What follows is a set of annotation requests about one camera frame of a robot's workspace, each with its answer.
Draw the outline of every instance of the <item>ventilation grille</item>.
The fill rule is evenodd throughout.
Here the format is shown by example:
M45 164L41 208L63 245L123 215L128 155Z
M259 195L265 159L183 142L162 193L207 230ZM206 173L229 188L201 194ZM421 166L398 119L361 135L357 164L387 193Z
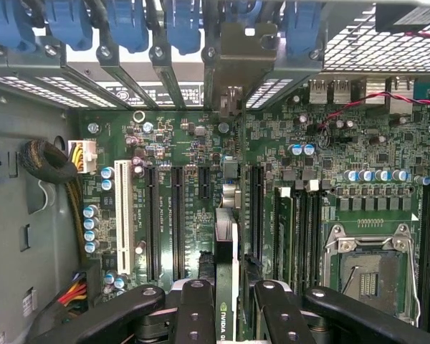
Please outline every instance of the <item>ventilation grille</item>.
M430 72L430 38L375 31L372 6L328 42L327 72ZM430 25L424 29L430 33Z
M91 102L92 104L96 104L101 108L116 108L116 106L113 105L111 102L102 99L98 95L95 95L94 93L84 89L83 87L80 87L73 82L64 79L63 77L38 77L37 79L47 82L48 84L58 87L68 93L72 93L73 95L76 95L88 102Z
M257 109L273 97L293 79L268 79L247 101L247 108Z
M77 102L76 100L72 100L58 93L46 90L45 88L34 85L30 82L20 80L18 77L0 77L0 82L2 84L15 87L34 95L38 95L54 102L69 106L71 108L87 108L87 105L82 104L81 102Z

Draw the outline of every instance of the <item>perforated metal panel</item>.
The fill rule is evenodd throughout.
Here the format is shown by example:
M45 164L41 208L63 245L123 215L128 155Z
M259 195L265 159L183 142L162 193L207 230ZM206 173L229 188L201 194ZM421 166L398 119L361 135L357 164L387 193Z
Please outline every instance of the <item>perforated metal panel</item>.
M328 42L326 72L430 72L430 38L375 31L376 7ZM430 25L425 28L430 33Z

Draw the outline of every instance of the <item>green circuit board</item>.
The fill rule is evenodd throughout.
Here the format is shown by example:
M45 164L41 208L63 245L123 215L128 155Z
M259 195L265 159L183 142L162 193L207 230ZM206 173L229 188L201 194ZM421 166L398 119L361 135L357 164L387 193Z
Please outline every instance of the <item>green circuit board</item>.
M178 276L196 278L200 252L214 250L215 209L221 205L225 182L223 159L234 156L240 162L238 183L243 191L237 213L241 248L245 254L259 255L263 278L284 280L297 292L327 285L405 321L413 320L416 304L411 286L419 273L422 199L422 187L414 178L430 176L430 108L415 107L407 124L391 126L391 116L368 116L364 107L357 107L341 116L354 122L353 129L307 130L335 108L284 102L267 111L245 113L228 123L227 133L218 130L217 114L203 112L146 111L141 123L133 120L132 112L83 113L82 137L97 142L98 154L97 173L84 175L85 205L100 207L100 247L90 256L108 262L106 258L113 258L116 248L115 207L108 202L111 193L101 189L100 170L116 160L141 156L157 171L160 269L151 279L146 256L137 254L126 289L152 282L169 291L176 279L173 167L182 168L184 184L184 269ZM304 125L296 124L299 115L306 116ZM147 122L153 124L151 133L143 132ZM97 123L100 132L90 133L90 123ZM370 145L369 140L377 135L386 136L386 143ZM126 143L131 136L139 140L133 147ZM312 145L315 152L295 156L288 149L291 145ZM209 197L203 199L200 168L206 169L210 180ZM393 173L398 169L407 172L405 181L350 182L344 178L346 171ZM318 181L317 192L306 190L310 181ZM133 179L136 242L145 240L151 211L146 189L144 178ZM369 236L392 240L397 229L406 226L413 265L409 250L392 247L359 245L347 254L325 254L335 225L342 226L347 237L361 241ZM358 270L351 274L355 266ZM388 279L388 271L394 271L395 278ZM383 283L390 289L381 290ZM112 292L105 298L114 296ZM386 302L389 307L382 308Z

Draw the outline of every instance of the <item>mounting hole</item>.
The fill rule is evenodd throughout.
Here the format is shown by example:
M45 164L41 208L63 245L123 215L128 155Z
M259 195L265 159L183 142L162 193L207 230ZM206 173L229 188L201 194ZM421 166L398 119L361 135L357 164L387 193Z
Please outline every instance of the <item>mounting hole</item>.
M199 338L199 333L198 333L197 331L191 331L191 332L189 333L189 338L190 338L191 340L198 340L198 338Z
M296 332L293 331L289 331L288 332L288 338L290 339L290 341L292 342L297 342L298 341L298 334Z
M132 119L136 123L142 123L145 120L145 113L143 111L135 111L132 114Z
M58 135L54 138L53 144L58 147L62 152L65 152L65 141L62 136Z

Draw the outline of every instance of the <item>pcie slot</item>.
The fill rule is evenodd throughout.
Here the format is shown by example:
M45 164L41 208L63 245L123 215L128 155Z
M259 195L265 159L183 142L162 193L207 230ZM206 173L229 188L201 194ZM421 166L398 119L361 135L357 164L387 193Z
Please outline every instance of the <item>pcie slot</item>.
M118 160L114 167L118 273L130 274L134 263L131 162Z
M172 167L173 280L185 278L185 199L183 167Z
M264 168L250 168L250 244L252 253L259 261L263 255L263 206Z
M210 199L210 167L200 166L198 169L199 198Z
M161 230L159 224L159 172L156 167L145 169L146 202L146 274L148 281L157 281L161 273Z

